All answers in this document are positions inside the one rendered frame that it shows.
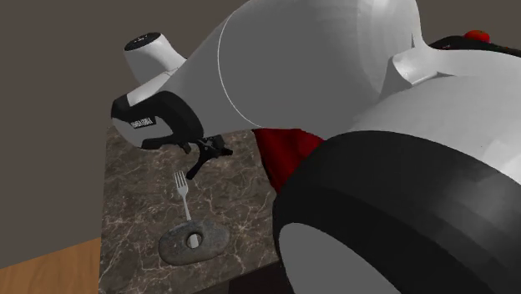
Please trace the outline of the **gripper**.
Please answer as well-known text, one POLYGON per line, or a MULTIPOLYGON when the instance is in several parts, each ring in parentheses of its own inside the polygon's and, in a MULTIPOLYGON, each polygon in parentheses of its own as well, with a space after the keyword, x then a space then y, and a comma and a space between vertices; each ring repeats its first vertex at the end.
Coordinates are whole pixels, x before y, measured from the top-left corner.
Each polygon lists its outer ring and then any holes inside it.
POLYGON ((185 178, 192 180, 199 172, 200 168, 211 159, 214 159, 216 155, 219 156, 230 156, 233 155, 233 151, 225 147, 225 141, 223 137, 218 134, 207 138, 197 139, 190 142, 178 143, 178 146, 186 153, 191 152, 191 145, 196 144, 200 148, 200 154, 195 165, 186 173, 185 178))

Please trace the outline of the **silver fork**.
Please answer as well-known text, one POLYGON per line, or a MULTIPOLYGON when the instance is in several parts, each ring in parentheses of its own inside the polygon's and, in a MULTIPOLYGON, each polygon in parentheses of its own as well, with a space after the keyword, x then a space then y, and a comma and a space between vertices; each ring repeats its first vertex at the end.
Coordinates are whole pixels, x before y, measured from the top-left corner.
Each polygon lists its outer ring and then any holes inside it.
MULTIPOLYGON (((174 172, 174 178, 175 178, 175 184, 176 184, 176 189, 177 189, 177 192, 178 194, 180 195, 182 201, 183 201, 183 205, 184 205, 184 209, 185 209, 185 215, 186 215, 186 220, 190 221, 191 220, 191 215, 190 215, 190 210, 188 208, 188 204, 187 204, 187 200, 186 200, 186 196, 188 194, 188 191, 189 191, 189 186, 187 184, 187 181, 186 181, 186 178, 185 178, 185 174, 182 170, 179 170, 179 171, 175 171, 174 172)), ((191 234, 189 236, 189 247, 191 249, 195 249, 196 247, 199 246, 199 240, 198 240, 198 237, 195 233, 191 234)))

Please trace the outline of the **red robot stand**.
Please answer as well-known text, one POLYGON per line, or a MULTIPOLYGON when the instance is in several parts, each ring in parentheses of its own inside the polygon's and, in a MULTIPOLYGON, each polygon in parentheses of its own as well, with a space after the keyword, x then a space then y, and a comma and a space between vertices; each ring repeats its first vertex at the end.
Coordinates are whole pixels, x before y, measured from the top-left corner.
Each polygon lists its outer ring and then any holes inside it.
POLYGON ((323 142, 302 129, 253 129, 260 159, 276 193, 299 164, 323 142))

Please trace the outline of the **grey stone with hole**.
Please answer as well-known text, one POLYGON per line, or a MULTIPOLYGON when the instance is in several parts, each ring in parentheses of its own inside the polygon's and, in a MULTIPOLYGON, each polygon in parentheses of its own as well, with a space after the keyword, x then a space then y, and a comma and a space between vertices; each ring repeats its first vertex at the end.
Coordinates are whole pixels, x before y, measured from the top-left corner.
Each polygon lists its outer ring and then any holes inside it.
POLYGON ((217 257, 229 242, 230 232, 226 226, 213 220, 188 220, 159 238, 158 253, 169 265, 183 266, 217 257), (188 243, 192 235, 201 236, 201 242, 195 248, 188 243))

